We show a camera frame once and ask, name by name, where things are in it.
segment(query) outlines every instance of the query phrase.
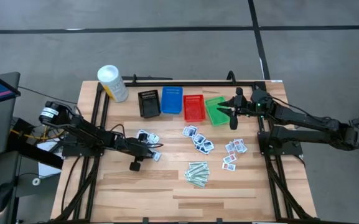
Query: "wooden table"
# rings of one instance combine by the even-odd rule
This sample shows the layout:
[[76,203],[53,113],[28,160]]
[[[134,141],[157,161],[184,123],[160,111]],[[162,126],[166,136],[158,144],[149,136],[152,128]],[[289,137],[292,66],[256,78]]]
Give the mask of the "wooden table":
[[[96,81],[86,81],[81,88],[78,107],[87,120],[91,119],[97,84]],[[266,87],[270,94],[287,101],[283,83],[267,81]],[[266,165],[259,153],[256,137],[259,131],[257,119],[239,117],[238,129],[233,131],[228,124],[213,127],[207,115],[204,122],[195,124],[198,131],[215,145],[215,149],[206,156],[196,151],[193,142],[182,135],[183,128],[189,125],[184,121],[183,114],[161,114],[150,119],[139,116],[138,92],[155,89],[161,96],[161,87],[131,87],[125,102],[110,101],[106,129],[121,123],[128,137],[134,136],[139,129],[155,133],[161,138],[159,142],[164,144],[158,149],[162,153],[160,161],[146,159],[141,162],[140,172],[132,172],[129,163],[133,157],[105,151],[100,162],[91,221],[141,222],[143,217],[149,217],[151,222],[213,222],[216,218],[223,218],[224,221],[275,220]],[[251,88],[244,87],[243,90],[244,96],[250,99]],[[224,96],[229,100],[235,95],[235,87],[184,87],[184,94],[203,94],[205,99]],[[243,138],[248,151],[238,154],[234,162],[236,171],[232,172],[221,167],[222,158],[227,156],[225,144],[234,138]],[[282,159],[290,192],[307,213],[315,216],[304,166],[294,156],[282,156]],[[64,162],[51,218],[60,214],[63,190],[74,160],[68,158]],[[184,173],[191,161],[208,161],[211,174],[205,189],[186,183]],[[74,168],[65,206],[77,191],[81,167],[82,158]],[[282,195],[279,189],[277,191],[281,214],[285,217]],[[80,218],[85,214],[87,195],[85,192]]]

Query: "black basket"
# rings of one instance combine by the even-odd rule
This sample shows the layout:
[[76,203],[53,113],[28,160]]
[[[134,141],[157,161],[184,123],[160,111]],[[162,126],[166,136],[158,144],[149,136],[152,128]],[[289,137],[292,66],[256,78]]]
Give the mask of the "black basket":
[[140,92],[138,93],[138,99],[141,117],[151,118],[160,115],[160,99],[157,90]]

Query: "gray floor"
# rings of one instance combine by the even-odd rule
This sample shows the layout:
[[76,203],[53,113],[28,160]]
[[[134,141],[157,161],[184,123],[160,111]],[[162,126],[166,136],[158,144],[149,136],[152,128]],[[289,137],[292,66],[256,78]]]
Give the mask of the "gray floor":
[[[258,0],[261,26],[359,25],[359,1]],[[247,1],[0,0],[0,29],[153,26],[250,26]],[[359,116],[359,30],[264,31],[272,79],[284,80],[290,103],[340,121]],[[81,82],[103,65],[123,75],[175,79],[261,79],[252,31],[130,34],[0,34],[0,73],[18,71],[21,86],[75,101]],[[34,124],[47,98],[22,90],[15,116]],[[303,144],[318,216],[359,223],[359,150]],[[37,171],[23,160],[22,172]],[[47,220],[58,177],[29,187],[23,176],[18,218]]]

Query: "yellow label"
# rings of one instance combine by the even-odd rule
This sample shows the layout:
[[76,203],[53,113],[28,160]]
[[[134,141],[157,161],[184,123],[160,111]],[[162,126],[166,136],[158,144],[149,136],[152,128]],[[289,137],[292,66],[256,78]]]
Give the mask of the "yellow label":
[[110,91],[109,87],[107,85],[103,85],[103,84],[102,84],[102,86],[105,89],[107,95],[109,95],[110,98],[112,98],[115,101],[116,99],[114,98],[114,96],[113,96],[112,92]]

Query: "white container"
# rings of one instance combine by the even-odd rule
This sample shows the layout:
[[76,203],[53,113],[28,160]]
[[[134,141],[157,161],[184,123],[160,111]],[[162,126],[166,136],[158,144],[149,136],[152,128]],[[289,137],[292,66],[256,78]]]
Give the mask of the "white container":
[[115,102],[119,103],[127,99],[128,90],[125,87],[123,78],[119,75],[117,67],[114,65],[105,65],[98,70],[99,82],[107,94]]

